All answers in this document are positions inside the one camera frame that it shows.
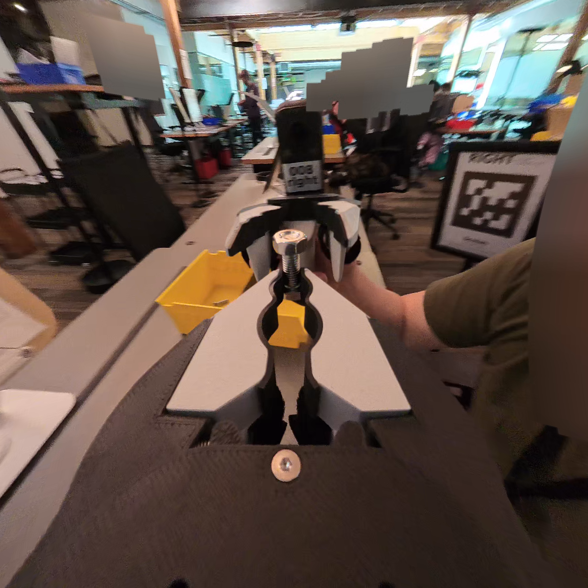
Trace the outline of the grey work table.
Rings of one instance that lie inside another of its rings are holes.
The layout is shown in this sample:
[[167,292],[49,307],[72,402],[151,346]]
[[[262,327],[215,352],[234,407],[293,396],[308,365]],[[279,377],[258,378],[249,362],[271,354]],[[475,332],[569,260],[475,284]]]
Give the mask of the grey work table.
[[[241,158],[241,161],[247,165],[270,165],[276,158],[278,147],[279,142],[276,136],[266,137],[261,143],[248,151]],[[324,155],[325,164],[342,164],[345,159],[346,155],[341,150],[333,154]]]

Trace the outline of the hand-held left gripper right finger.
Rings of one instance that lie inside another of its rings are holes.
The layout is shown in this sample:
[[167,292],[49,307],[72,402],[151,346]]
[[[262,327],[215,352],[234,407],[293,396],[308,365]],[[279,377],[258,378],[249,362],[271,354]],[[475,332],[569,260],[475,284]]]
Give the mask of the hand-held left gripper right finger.
[[348,422],[406,416],[411,405],[370,319],[326,282],[301,271],[309,337],[304,379],[289,424],[297,443],[330,443]]

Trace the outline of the wooden sign board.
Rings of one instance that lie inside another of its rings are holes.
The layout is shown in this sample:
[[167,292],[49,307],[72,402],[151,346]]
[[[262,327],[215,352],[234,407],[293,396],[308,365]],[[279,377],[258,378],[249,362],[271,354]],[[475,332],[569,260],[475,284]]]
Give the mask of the wooden sign board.
[[58,325],[51,308],[4,269],[1,269],[1,301],[42,327],[35,337],[26,341],[32,353],[39,353],[55,338]]

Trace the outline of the instruction sheet on stand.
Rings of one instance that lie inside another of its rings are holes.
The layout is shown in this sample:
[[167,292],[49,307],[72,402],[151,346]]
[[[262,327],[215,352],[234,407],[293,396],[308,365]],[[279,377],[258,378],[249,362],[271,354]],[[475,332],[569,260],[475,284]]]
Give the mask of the instruction sheet on stand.
[[75,406],[64,392],[1,391],[1,497],[32,462]]

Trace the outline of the yellow divided plastic bin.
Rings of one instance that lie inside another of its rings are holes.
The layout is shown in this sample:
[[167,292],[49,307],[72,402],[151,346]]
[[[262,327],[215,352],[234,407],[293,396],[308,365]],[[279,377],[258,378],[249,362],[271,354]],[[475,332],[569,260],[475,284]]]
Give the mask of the yellow divided plastic bin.
[[[177,331],[188,334],[227,306],[215,307],[214,301],[233,302],[255,283],[254,273],[241,254],[228,256],[224,251],[204,250],[156,302],[166,310]],[[310,342],[304,327],[305,309],[301,305],[284,300],[277,309],[277,318],[277,331],[269,339],[272,346],[299,349]]]

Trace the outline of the blue plastic bin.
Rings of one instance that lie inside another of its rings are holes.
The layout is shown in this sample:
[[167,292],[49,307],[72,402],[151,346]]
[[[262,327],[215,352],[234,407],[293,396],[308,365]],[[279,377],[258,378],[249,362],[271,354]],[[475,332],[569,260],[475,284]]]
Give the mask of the blue plastic bin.
[[17,63],[19,76],[28,85],[85,85],[81,68],[64,63]]

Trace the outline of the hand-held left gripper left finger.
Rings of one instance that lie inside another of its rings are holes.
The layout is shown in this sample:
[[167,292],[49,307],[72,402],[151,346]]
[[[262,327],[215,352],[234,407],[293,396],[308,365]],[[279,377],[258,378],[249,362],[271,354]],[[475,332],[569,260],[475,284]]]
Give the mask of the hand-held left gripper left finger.
[[269,339],[277,331],[282,272],[274,270],[206,327],[166,405],[172,415],[229,421],[249,443],[282,440],[282,393]]

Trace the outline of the black framed marker sign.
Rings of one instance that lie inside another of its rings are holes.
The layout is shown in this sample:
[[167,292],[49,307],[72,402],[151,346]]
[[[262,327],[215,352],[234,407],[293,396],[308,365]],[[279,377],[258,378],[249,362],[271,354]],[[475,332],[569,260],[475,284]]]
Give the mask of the black framed marker sign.
[[560,144],[451,143],[430,247],[478,262],[536,236]]

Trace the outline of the person's right hand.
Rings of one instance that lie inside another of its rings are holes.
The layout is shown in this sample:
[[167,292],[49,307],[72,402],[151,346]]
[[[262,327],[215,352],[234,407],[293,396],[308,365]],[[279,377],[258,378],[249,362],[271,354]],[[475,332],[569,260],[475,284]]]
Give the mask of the person's right hand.
[[368,283],[368,277],[363,273],[356,262],[345,264],[341,280],[337,281],[332,272],[332,262],[322,251],[320,241],[315,242],[315,269],[314,273],[326,282],[332,289],[351,299],[358,292],[364,290]]

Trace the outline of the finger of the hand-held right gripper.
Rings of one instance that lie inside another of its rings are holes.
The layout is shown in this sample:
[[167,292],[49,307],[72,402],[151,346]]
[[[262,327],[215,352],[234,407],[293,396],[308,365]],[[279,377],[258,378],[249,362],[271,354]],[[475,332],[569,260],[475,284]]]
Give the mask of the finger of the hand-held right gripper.
[[346,264],[359,254],[359,226],[361,208],[356,200],[317,202],[317,225],[320,249],[330,261],[331,273],[340,282]]
[[271,273],[272,238],[280,228],[282,208],[271,204],[258,204],[242,209],[237,214],[225,241],[228,256],[241,254],[248,259],[257,281]]

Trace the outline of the steel hex nut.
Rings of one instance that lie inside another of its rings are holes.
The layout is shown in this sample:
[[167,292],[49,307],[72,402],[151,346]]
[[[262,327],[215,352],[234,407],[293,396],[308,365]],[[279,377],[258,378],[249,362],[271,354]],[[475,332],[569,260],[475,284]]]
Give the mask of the steel hex nut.
[[273,235],[273,248],[282,257],[303,254],[307,244],[306,234],[298,229],[283,229]]

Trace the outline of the row of office desks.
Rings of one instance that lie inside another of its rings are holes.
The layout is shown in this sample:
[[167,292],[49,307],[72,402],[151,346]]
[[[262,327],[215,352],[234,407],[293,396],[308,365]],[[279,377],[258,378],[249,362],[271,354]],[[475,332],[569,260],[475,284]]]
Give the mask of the row of office desks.
[[173,128],[166,128],[163,132],[155,134],[151,139],[151,145],[156,146],[167,141],[191,141],[204,140],[216,137],[225,136],[231,138],[236,129],[240,129],[247,123],[246,117],[236,116],[229,118],[225,122],[218,125],[204,125],[203,123],[196,123],[195,125],[181,128],[174,126]]

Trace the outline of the wooden standing desk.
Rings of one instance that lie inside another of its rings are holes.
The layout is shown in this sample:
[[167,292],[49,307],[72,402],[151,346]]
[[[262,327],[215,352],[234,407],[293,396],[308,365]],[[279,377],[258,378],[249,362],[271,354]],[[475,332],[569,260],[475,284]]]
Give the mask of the wooden standing desk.
[[139,138],[138,130],[132,113],[135,109],[142,106],[142,100],[135,98],[125,98],[122,95],[106,92],[101,85],[89,84],[50,84],[50,85],[30,85],[25,83],[2,83],[1,84],[1,109],[6,115],[12,129],[17,133],[19,139],[25,146],[25,149],[32,156],[40,170],[40,174],[45,178],[49,187],[49,192],[54,194],[62,206],[68,212],[69,217],[73,220],[74,226],[82,236],[82,239],[92,252],[92,263],[102,263],[104,257],[102,249],[93,240],[92,236],[85,230],[81,218],[77,215],[76,210],[70,205],[62,187],[63,182],[55,178],[51,169],[45,163],[45,160],[37,149],[33,140],[21,124],[18,115],[11,108],[11,103],[25,103],[32,107],[33,113],[44,121],[47,128],[52,147],[57,147],[58,155],[64,151],[65,147],[61,136],[58,134],[55,126],[49,119],[48,111],[44,108],[44,103],[49,101],[61,100],[72,110],[91,110],[100,109],[120,109],[123,120],[130,135],[132,144],[135,146],[138,155],[145,160],[143,145]]

